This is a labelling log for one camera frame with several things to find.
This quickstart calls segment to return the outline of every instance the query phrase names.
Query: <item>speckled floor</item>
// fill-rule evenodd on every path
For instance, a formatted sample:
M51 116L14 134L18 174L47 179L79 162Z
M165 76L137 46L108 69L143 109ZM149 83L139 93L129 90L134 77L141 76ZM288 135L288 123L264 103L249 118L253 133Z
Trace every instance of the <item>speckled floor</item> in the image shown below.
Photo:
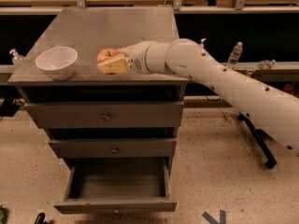
M34 224L40 212L52 224L288 224L299 219L299 160L279 144L265 157L237 112L227 106L186 107L171 174L176 212L61 215L68 169L25 111L0 120L0 204L7 224ZM220 221L220 210L225 219ZM207 221L203 214L215 220Z

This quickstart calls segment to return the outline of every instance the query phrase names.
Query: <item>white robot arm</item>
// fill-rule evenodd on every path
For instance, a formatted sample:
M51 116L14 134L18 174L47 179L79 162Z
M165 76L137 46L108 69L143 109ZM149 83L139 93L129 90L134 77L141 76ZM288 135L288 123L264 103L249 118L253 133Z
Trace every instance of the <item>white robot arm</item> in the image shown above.
M189 39L141 42L129 47L126 56L138 73L186 77L212 89L255 128L299 156L298 98L228 69L203 44Z

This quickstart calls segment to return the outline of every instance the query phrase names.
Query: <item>cabinet top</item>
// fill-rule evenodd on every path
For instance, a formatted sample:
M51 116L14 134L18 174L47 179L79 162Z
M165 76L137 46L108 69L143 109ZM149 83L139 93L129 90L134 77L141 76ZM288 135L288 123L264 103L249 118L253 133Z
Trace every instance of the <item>cabinet top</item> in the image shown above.
M134 71L103 75L96 66L95 59L101 49L127 47L144 40L172 42L175 39L178 30L171 7L68 7L39 37L9 82L186 81L180 77L139 75ZM54 80L36 67L36 57L41 52L60 46L73 48L78 53L76 72L66 81Z

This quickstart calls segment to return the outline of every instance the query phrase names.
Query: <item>plastic bottle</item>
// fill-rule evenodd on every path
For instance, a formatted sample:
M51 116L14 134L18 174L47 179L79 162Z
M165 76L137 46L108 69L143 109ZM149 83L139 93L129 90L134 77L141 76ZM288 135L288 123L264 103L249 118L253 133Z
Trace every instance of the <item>plastic bottle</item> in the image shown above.
M22 63L22 60L25 59L25 57L20 55L15 49L11 49L9 54L12 56L12 63L16 66L19 66Z
M243 51L243 47L242 47L242 42L238 42L232 49L232 52L230 54L230 57L228 58L228 62L227 62L227 67L231 68L231 69L235 69L235 65L237 64L237 62L239 61L239 58L242 54Z

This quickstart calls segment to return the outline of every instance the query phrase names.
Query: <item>ceramic bowl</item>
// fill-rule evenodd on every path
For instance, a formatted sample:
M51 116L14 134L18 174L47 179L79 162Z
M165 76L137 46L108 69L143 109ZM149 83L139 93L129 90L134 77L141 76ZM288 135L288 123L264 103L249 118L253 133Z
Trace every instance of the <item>ceramic bowl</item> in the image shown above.
M77 57L75 49L56 47L39 54L36 66L49 77L65 80L73 76Z

